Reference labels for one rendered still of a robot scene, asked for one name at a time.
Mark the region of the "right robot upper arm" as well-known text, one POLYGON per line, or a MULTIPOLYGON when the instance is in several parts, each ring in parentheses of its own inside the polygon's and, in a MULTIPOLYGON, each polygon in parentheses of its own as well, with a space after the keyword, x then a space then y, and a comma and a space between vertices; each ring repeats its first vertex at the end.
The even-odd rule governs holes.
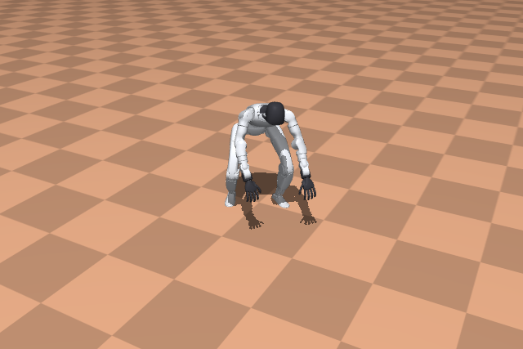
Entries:
MULTIPOLYGON (((248 108, 246 110, 243 110, 239 113, 239 122, 238 127, 235 135, 235 148, 236 143, 239 140, 244 141, 244 136, 247 134, 248 131, 248 124, 253 120, 253 108, 248 108)), ((245 141, 246 142, 246 141, 245 141)), ((247 148, 247 143, 246 143, 247 148)))

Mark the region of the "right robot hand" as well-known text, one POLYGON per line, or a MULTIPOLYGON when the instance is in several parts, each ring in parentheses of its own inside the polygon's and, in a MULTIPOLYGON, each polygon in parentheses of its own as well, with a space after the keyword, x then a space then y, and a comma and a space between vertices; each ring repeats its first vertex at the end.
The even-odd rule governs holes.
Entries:
POLYGON ((246 202, 248 202, 248 200, 249 200, 248 192, 249 192, 249 195, 250 195, 250 202, 252 202, 252 201, 255 202, 256 201, 256 196, 257 196, 257 200, 259 199, 259 195, 257 193, 257 189, 258 189, 259 193, 261 193, 261 189, 255 183, 255 181, 252 181, 252 179, 253 179, 252 173, 251 173, 251 177, 247 178, 247 179, 244 178, 244 174, 243 173, 241 175, 242 175, 243 181, 246 182, 245 183, 245 191, 246 191, 246 195, 247 195, 247 201, 246 202), (252 193, 253 193, 253 195, 252 195, 252 193), (255 195, 255 193, 256 193, 256 195, 255 195))

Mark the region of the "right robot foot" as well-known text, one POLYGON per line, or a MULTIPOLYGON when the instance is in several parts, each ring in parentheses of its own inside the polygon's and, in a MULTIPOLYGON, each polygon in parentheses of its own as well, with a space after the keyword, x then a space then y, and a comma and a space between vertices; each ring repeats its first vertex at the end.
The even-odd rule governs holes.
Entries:
POLYGON ((233 207, 235 205, 235 196, 236 192, 234 194, 228 192, 228 195, 226 197, 225 206, 226 207, 233 207))

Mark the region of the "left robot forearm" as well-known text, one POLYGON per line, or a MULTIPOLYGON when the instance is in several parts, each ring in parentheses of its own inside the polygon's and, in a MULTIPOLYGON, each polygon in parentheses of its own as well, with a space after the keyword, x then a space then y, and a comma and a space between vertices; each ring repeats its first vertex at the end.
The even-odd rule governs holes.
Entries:
POLYGON ((299 162, 298 166, 302 170, 303 176, 310 175, 310 171, 308 168, 309 163, 307 162, 307 157, 306 157, 306 154, 307 154, 306 145, 305 145, 303 139, 301 139, 301 138, 298 138, 296 140, 296 144, 297 144, 297 148, 298 148, 298 150, 296 151, 297 159, 299 162))

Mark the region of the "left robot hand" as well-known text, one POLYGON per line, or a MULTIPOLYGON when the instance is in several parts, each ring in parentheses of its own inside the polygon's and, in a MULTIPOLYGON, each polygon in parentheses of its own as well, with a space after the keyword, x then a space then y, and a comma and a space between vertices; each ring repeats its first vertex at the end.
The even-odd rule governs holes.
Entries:
MULTIPOLYGON (((310 171, 310 170, 309 170, 310 171)), ((314 187, 314 183, 313 181, 310 179, 311 177, 311 173, 310 175, 305 175, 303 176, 303 173, 302 173, 302 170, 300 171, 301 173, 301 177, 302 177, 302 185, 300 187, 300 190, 299 190, 299 194, 301 194, 302 192, 302 187, 303 187, 303 190, 304 190, 304 200, 306 199, 306 191, 307 191, 307 196, 308 196, 308 199, 310 199, 310 192, 311 192, 311 199, 313 199, 313 192, 312 192, 312 189, 313 188, 313 191, 314 191, 314 197, 316 197, 316 192, 315 192, 315 187, 314 187), (310 191, 309 191, 310 190, 310 191)))

